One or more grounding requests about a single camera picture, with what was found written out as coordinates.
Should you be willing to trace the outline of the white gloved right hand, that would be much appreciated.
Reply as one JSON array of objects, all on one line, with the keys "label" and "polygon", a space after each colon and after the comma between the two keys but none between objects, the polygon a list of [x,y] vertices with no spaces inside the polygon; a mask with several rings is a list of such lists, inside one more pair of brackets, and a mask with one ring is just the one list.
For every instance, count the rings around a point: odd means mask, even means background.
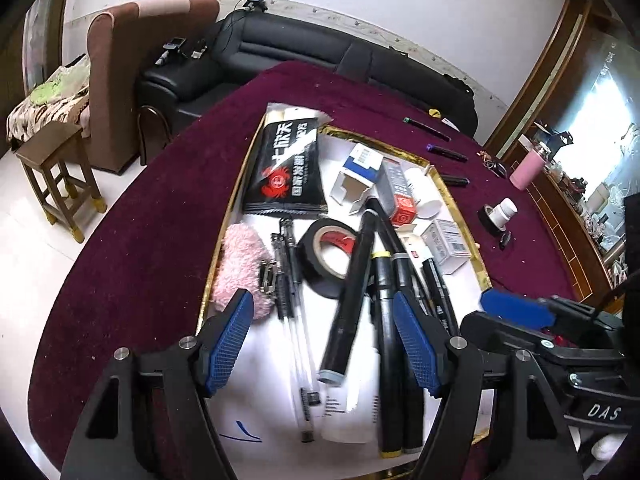
[{"label": "white gloved right hand", "polygon": [[608,434],[602,437],[592,446],[591,455],[598,462],[612,460],[626,437],[626,434]]}]

